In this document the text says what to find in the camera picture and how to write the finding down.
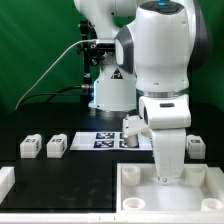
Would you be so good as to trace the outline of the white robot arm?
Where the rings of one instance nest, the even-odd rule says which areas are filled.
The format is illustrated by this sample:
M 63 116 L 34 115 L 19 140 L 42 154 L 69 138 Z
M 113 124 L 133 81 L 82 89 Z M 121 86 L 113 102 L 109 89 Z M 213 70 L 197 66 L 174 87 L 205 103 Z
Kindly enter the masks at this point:
M 128 146 L 151 140 L 160 182 L 179 177 L 191 125 L 187 72 L 200 68 L 208 45 L 199 0 L 73 1 L 96 32 L 100 75 L 89 107 L 123 114 Z

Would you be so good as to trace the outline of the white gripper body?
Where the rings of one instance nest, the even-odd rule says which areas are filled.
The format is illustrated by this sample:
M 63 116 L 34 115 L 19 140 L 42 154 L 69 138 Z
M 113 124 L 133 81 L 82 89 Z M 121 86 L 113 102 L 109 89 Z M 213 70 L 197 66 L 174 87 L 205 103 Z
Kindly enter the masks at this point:
M 184 169 L 189 98 L 139 98 L 139 114 L 149 127 L 158 177 L 180 177 Z

